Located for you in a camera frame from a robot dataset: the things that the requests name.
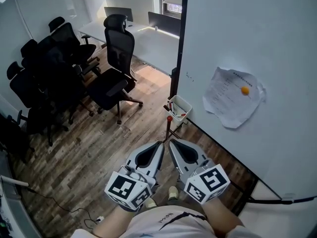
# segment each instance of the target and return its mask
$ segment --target desk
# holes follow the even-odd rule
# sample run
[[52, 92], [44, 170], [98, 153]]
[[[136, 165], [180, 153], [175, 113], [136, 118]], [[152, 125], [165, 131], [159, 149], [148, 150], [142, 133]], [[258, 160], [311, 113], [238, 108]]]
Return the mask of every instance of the desk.
[[[104, 20], [105, 18], [99, 18], [78, 31], [106, 43]], [[135, 39], [133, 55], [170, 75], [177, 65], [179, 38], [130, 21], [127, 22], [126, 30], [132, 33]]]

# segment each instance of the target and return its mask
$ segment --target wooden floor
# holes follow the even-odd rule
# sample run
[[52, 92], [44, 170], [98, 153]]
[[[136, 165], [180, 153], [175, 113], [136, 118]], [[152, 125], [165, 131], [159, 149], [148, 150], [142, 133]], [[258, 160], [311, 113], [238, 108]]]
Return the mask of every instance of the wooden floor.
[[[109, 68], [105, 53], [105, 50], [99, 53], [102, 71]], [[135, 103], [123, 102], [122, 125], [117, 125], [116, 107], [98, 115], [97, 105], [87, 97], [85, 104], [95, 111], [95, 115], [90, 117], [86, 110], [78, 108], [74, 123], [64, 123], [69, 131], [54, 132], [53, 147], [48, 146], [45, 136], [33, 136], [31, 145], [36, 152], [28, 154], [27, 165], [12, 159], [16, 178], [28, 182], [42, 195], [54, 197], [66, 209], [85, 208], [93, 219], [107, 216], [115, 207], [104, 193], [112, 172], [119, 169], [135, 148], [151, 141], [163, 141], [165, 137], [166, 118], [162, 107], [169, 96], [170, 78], [137, 59], [133, 59], [132, 68], [138, 82], [130, 94], [144, 102], [142, 108]], [[92, 73], [87, 75], [86, 84], [94, 77]], [[178, 134], [200, 145], [216, 163], [222, 164], [229, 177], [240, 187], [247, 189], [252, 186], [254, 177], [192, 124], [183, 126]], [[167, 190], [176, 179], [177, 172], [165, 143], [165, 156], [158, 175], [162, 186], [154, 196], [157, 202], [166, 199]], [[232, 209], [241, 194], [230, 185], [221, 200]], [[25, 190], [22, 190], [22, 195], [28, 213], [44, 237], [70, 237], [75, 229], [89, 230], [84, 225], [84, 220], [88, 218], [85, 211], [68, 213], [51, 199]], [[184, 194], [181, 198], [190, 202]]]

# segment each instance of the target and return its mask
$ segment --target whiteboard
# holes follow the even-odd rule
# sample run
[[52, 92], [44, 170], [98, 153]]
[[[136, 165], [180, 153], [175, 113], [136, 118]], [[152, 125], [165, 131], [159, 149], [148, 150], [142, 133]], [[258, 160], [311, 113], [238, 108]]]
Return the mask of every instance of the whiteboard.
[[[267, 101], [237, 130], [204, 110], [217, 68], [249, 72]], [[279, 196], [317, 195], [317, 0], [188, 0], [177, 94], [190, 119]]]

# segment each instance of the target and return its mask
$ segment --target cable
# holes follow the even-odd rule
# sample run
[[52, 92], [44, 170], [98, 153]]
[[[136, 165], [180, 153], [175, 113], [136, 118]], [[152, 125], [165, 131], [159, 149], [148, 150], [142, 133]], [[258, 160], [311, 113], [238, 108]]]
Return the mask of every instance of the cable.
[[84, 220], [85, 226], [86, 226], [87, 228], [89, 228], [89, 229], [91, 229], [91, 230], [92, 230], [93, 228], [90, 228], [90, 227], [88, 227], [88, 226], [87, 226], [87, 224], [86, 224], [86, 221], [87, 221], [87, 220], [92, 221], [92, 222], [94, 222], [94, 223], [96, 223], [96, 222], [95, 222], [95, 221], [93, 221], [93, 220], [90, 220], [90, 219], [85, 219], [85, 220]]
[[55, 204], [56, 204], [59, 208], [61, 208], [62, 210], [66, 211], [66, 212], [74, 213], [74, 212], [77, 212], [77, 211], [79, 211], [79, 210], [84, 210], [85, 212], [87, 212], [87, 214], [88, 214], [88, 216], [89, 216], [89, 219], [85, 219], [85, 220], [84, 220], [85, 226], [86, 226], [88, 229], [91, 229], [91, 230], [92, 230], [92, 228], [90, 228], [90, 227], [87, 226], [87, 224], [86, 224], [86, 221], [87, 221], [87, 220], [92, 221], [92, 222], [94, 222], [94, 223], [97, 225], [97, 220], [94, 221], [94, 220], [92, 219], [92, 217], [90, 216], [89, 211], [86, 210], [85, 208], [81, 208], [81, 207], [80, 207], [80, 208], [78, 208], [78, 209], [76, 209], [76, 210], [74, 210], [74, 211], [70, 211], [70, 210], [67, 210], [67, 209], [63, 208], [62, 206], [60, 206], [60, 205], [57, 203], [57, 201], [55, 200], [55, 198], [53, 198], [53, 197], [43, 196], [42, 194], [36, 192], [35, 190], [33, 190], [33, 189], [31, 189], [31, 188], [27, 188], [27, 187], [22, 187], [22, 188], [26, 189], [27, 191], [29, 191], [29, 192], [31, 192], [31, 193], [38, 194], [38, 195], [40, 195], [40, 196], [43, 197], [43, 198], [52, 199], [52, 200], [55, 202]]
[[303, 202], [308, 202], [312, 201], [316, 198], [317, 196], [312, 196], [312, 197], [307, 197], [307, 198], [301, 198], [301, 199], [296, 199], [296, 200], [247, 200], [247, 203], [253, 203], [253, 204], [296, 204], [296, 203], [303, 203]]

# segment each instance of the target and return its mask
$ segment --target white container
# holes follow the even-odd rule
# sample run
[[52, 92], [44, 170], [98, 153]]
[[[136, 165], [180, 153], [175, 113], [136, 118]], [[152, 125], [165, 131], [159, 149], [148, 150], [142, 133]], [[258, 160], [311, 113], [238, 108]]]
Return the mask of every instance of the white container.
[[[170, 103], [174, 104], [174, 112], [172, 112], [170, 108]], [[176, 126], [180, 126], [182, 122], [186, 119], [190, 111], [192, 110], [192, 106], [188, 104], [187, 101], [185, 101], [182, 97], [175, 95], [173, 98], [171, 98], [169, 101], [167, 101], [168, 108], [170, 111], [166, 111], [166, 117], [171, 116], [173, 117], [173, 123]]]

